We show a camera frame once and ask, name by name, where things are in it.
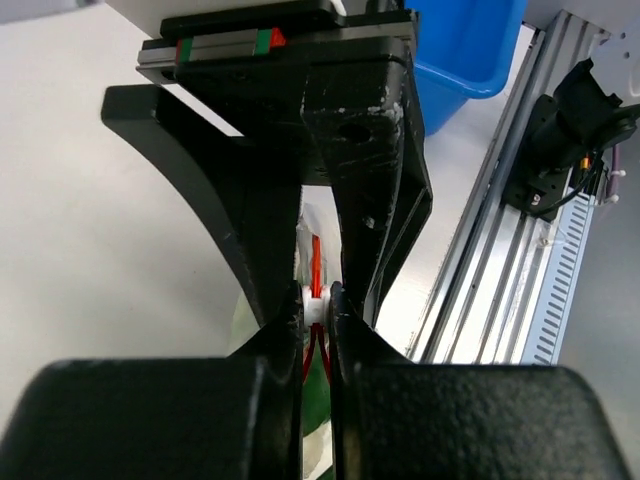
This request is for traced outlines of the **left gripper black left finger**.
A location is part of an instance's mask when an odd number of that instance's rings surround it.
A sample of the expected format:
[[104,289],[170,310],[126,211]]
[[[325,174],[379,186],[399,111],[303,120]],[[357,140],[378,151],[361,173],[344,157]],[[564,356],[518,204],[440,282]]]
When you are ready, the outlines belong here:
[[5,479],[297,479],[302,295],[220,357],[73,359],[27,385],[1,441]]

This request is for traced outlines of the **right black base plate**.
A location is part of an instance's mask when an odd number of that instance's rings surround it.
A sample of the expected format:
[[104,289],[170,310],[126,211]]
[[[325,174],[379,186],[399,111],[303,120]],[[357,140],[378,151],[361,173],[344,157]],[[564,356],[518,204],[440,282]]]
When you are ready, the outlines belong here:
[[502,202],[518,211],[549,223],[557,216],[558,208],[541,214],[565,196],[569,171],[537,172],[524,164],[512,168],[505,185]]

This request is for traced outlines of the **clear zip bag orange zipper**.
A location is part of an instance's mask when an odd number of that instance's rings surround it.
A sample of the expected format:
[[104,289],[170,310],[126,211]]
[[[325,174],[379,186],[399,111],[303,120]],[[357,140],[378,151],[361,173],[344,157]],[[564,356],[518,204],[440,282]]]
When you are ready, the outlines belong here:
[[294,278],[302,287],[304,309],[301,455],[304,479],[333,477],[326,323],[330,284],[340,277],[340,246],[336,216],[317,204],[303,202],[296,227]]

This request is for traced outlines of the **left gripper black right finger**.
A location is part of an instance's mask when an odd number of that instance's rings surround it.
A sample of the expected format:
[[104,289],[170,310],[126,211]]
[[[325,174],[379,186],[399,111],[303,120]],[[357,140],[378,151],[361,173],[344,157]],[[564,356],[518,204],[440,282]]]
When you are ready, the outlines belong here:
[[409,361],[330,290],[338,479],[627,479],[588,383],[564,367]]

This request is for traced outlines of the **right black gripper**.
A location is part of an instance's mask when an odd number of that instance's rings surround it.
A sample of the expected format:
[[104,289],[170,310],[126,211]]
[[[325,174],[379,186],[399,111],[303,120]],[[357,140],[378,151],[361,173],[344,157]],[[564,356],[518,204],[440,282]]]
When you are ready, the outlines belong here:
[[318,150],[342,284],[375,325],[432,209],[412,72],[418,14],[400,3],[253,2],[161,13],[153,26],[138,56],[150,83],[107,88],[104,125],[191,207],[261,325],[293,280],[301,200],[295,174],[265,149]]

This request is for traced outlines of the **aluminium mounting rail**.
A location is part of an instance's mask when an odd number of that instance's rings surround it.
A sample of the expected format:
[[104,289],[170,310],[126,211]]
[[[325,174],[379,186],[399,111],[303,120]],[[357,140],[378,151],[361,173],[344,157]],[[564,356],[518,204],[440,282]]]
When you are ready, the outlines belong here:
[[527,364],[522,354],[563,208],[549,223],[504,204],[502,192],[537,99],[606,37],[567,9],[522,28],[504,92],[467,103],[428,139],[438,203],[426,230],[443,239],[402,347],[411,360]]

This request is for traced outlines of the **blue plastic bin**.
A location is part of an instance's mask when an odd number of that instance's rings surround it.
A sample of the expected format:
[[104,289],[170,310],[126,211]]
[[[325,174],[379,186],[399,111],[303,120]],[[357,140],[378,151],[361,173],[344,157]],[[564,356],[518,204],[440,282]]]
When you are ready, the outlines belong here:
[[419,14],[414,74],[427,136],[468,100],[506,85],[527,3],[517,0],[416,0]]

